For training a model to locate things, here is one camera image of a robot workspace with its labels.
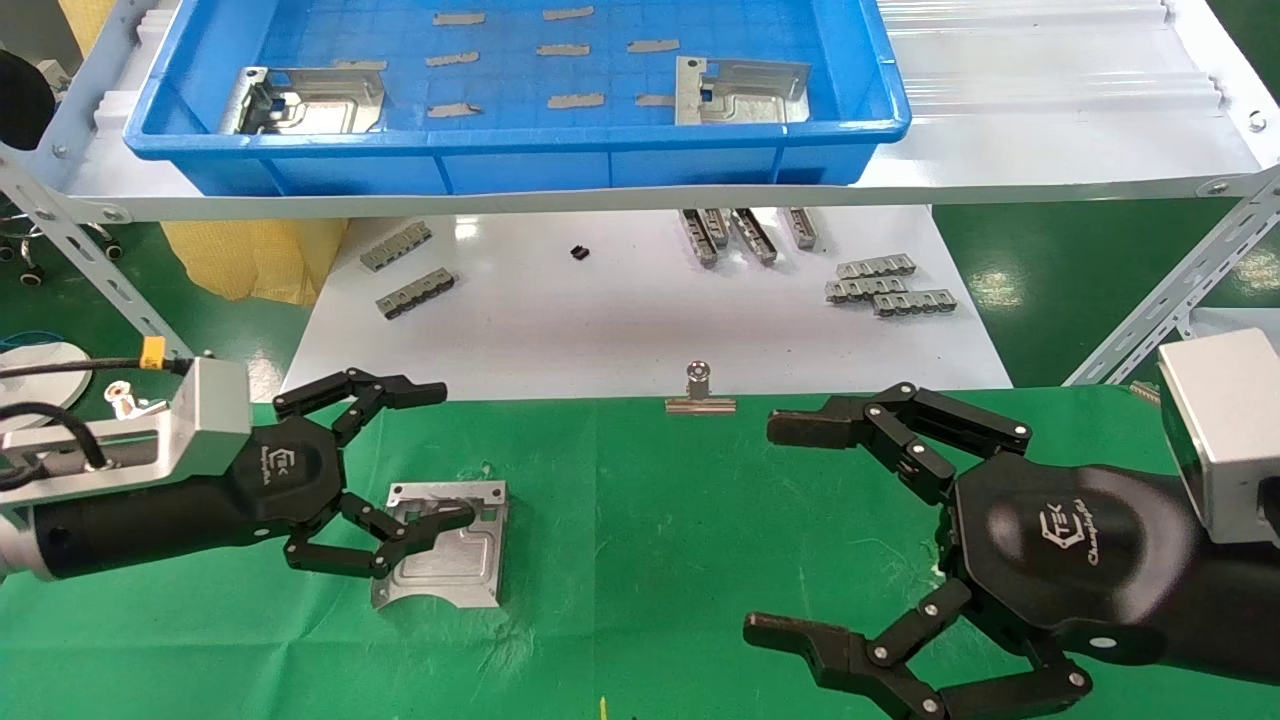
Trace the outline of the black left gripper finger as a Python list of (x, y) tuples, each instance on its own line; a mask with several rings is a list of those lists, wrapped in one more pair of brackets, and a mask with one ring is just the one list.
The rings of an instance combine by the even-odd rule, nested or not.
[[(335, 516), (340, 516), (378, 541), (375, 550), (317, 544), (312, 538)], [(439, 536), (470, 527), (476, 509), (466, 500), (401, 521), (351, 492), (342, 492), (317, 518), (296, 527), (285, 542), (289, 568), (338, 577), (381, 579), (408, 556), (435, 547)]]
[(426, 407), (445, 402), (448, 387), (443, 382), (420, 384), (404, 375), (374, 375), (351, 368), (276, 396), (273, 409), (276, 419), (283, 421), (288, 416), (307, 416), (347, 398), (352, 404), (330, 427), (339, 446), (348, 445), (385, 409)]

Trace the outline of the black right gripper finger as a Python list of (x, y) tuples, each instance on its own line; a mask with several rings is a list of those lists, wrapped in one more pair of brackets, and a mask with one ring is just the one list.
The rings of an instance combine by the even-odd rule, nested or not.
[(1050, 639), (1030, 638), (1025, 673), (934, 689), (909, 661), (951, 628), (974, 600), (948, 579), (873, 638), (824, 623), (750, 612), (742, 638), (805, 660), (819, 688), (870, 700), (891, 719), (1033, 719), (1059, 714), (1093, 689), (1088, 673)]
[(765, 436), (773, 445), (865, 448), (923, 502), (947, 503), (957, 470), (928, 439), (979, 459), (1024, 455), (1030, 428), (932, 389), (900, 383), (870, 397), (833, 395), (815, 411), (774, 410)]

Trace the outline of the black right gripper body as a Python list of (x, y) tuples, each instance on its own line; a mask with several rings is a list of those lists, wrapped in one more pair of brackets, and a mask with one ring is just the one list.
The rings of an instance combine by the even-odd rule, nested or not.
[(1176, 477), (998, 455), (955, 480), (948, 511), (963, 616), (1001, 648), (1201, 665), (1184, 587), (1201, 524)]

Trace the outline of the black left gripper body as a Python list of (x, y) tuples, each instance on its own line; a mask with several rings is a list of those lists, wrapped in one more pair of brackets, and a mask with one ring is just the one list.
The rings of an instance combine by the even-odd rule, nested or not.
[(335, 434), (305, 416), (253, 427), (236, 457), (236, 544), (302, 547), (335, 518), (346, 470)]

